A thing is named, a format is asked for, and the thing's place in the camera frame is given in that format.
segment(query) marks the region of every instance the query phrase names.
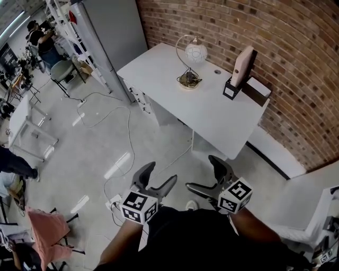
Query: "black and white marker cube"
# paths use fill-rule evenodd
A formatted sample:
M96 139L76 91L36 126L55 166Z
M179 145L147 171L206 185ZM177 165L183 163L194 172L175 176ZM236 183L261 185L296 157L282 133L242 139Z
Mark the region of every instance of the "black and white marker cube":
M122 197L121 214L124 218L145 224L157 211L158 199L132 190Z
M236 214L249 203L251 196L252 187L244 178L240 178L220 193L218 207Z

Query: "shoe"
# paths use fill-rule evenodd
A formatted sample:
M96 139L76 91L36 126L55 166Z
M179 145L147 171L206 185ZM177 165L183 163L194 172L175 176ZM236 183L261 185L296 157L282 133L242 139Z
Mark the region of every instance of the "shoe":
M186 211L195 211L198 210L199 206L196 201L188 201L186 204Z
M35 182L39 182L39 181L40 181L40 172L39 172L39 168L38 168L38 167L34 167L34 169L37 170L38 175L37 175L37 177L36 177L35 179L32 178L32 180L35 181Z

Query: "person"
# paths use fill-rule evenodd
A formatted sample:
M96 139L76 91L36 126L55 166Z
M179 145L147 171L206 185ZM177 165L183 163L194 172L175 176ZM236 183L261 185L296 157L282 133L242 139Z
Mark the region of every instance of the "person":
M0 271L34 270L41 271L41 259L32 248L33 243L17 243L10 241L12 252L0 247Z
M15 173L28 180L40 181L37 167L31 168L25 159L13 154L10 150L2 146L0 146L0 171Z
M63 59L54 46L52 39L54 31L49 30L47 34L44 34L36 21L29 22L27 29L29 31L29 42L38 47L39 56L46 63L47 68L51 70L56 63Z
M25 181L15 173L0 172L0 197L14 198L18 206L25 210Z
M95 271L116 268L194 268L224 270L301 270L310 263L289 250L280 237L248 209L228 216L198 209L190 201L186 211L161 207L150 219L146 246L138 251L142 225L125 220L101 254Z

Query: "gray concrete floor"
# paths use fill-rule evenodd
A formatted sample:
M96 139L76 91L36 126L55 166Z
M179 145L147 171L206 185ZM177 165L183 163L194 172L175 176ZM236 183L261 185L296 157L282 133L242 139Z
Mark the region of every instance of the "gray concrete floor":
M34 74L33 82L36 88L49 80L46 74L43 75L39 71ZM92 92L107 94L93 77L89 77L86 84L76 78L69 84L68 89L73 98L83 98ZM105 206L105 176L107 178L109 173L112 175L105 186L108 198L122 194L130 186L134 172L141 166L156 161L152 178L182 154L191 144L192 130L180 122L157 127L142 114L136 104L125 105L121 101L99 94L91 95L78 110L88 126L97 123L117 106L126 106L131 112L129 128L135 161L132 169L126 173L133 161L127 133L127 109L117 109L100 124L86 128L77 113L79 102L64 98L63 92L52 81L41 89L38 96L42 103L37 106L52 117L51 121L45 121L41 127L58 138L59 142L51 146L51 142L43 135L36 139L27 130L23 136L23 146L34 153L45 155L46 161L40 163L15 151L31 166L40 167L41 181L28 183L27 205L44 211L56 207L59 213L69 218L72 216L71 211L85 202L78 210L79 219L72 223L69 243L79 249L86 249L86 256L73 254L67 262L71 270L93 269L100 253L119 229ZM41 116L34 112L33 119L39 122ZM270 203L282 191L286 180L246 146L238 157L229 163L238 177L243 176L254 187L248 208L262 218ZM164 205L183 210L187 201L194 198L202 207L209 208L208 203L190 193L185 187L187 182L212 185L215 179L209 166L197 160L188 151L152 179L150 184L159 186L174 174L178 175L178 182L164 199ZM10 221L29 227L27 218L21 217L15 204L11 205L8 217ZM145 240L146 235L141 246L145 245Z

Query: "jeans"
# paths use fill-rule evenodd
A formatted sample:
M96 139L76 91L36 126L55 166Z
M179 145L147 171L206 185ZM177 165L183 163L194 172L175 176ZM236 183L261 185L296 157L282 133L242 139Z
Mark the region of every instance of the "jeans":
M61 61L63 58L61 55L59 55L57 49L53 46L49 51L47 52L40 52L39 56L45 62L46 68L51 71L52 67Z
M31 166L22 157L16 156L15 154L8 151L7 164L3 167L2 171L6 173L15 173L24 178L37 178L38 171L31 168Z

